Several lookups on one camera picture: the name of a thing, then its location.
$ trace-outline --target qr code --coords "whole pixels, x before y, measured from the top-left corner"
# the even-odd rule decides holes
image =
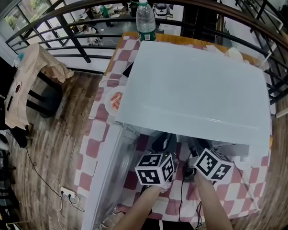
[[[144,35],[144,40],[145,41],[150,41],[150,35],[149,34],[145,34]]]

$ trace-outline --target checkered tablecloth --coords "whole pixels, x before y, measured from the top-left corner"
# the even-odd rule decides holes
[[[205,48],[194,45],[187,46],[205,50]],[[140,42],[137,37],[124,36],[110,64],[109,71],[101,80],[100,87],[96,93],[82,140],[74,180],[75,191],[86,197],[89,195],[95,168],[99,162],[99,151],[102,149],[109,127],[114,124],[114,117],[109,115],[105,109],[104,98],[110,89],[118,85],[126,84],[127,78],[123,76],[122,73],[126,67],[134,61],[139,47]],[[133,163],[122,191],[121,203],[119,204],[122,211],[131,207],[139,197],[142,186],[138,182],[133,165],[138,162],[145,149],[149,146],[149,137],[141,135],[138,139]],[[180,162],[175,179],[171,188],[158,198],[150,218],[178,221],[178,209],[181,200],[182,166],[189,156],[187,144],[177,144],[177,155]],[[234,167],[220,182],[214,185],[221,204],[230,218],[245,216],[259,210],[268,165],[269,156],[254,161],[252,168],[247,171],[240,171]],[[198,192],[190,183],[183,183],[182,192],[181,220],[197,222],[195,209],[199,203]]]

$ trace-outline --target bottle label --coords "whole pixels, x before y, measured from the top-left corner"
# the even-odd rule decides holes
[[[155,41],[155,29],[148,33],[139,32],[140,41]]]

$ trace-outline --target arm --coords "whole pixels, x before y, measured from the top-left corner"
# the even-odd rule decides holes
[[[140,230],[159,197],[161,189],[158,186],[147,188],[113,230]]]
[[[200,172],[195,175],[208,230],[232,230],[232,225],[215,192],[213,184]]]

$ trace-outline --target power strip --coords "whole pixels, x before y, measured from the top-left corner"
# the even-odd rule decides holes
[[[71,195],[71,198],[75,198],[76,197],[76,193],[74,191],[69,190],[69,189],[67,189],[65,187],[61,187],[61,192],[63,192],[63,194],[65,194],[67,197],[69,195]]]

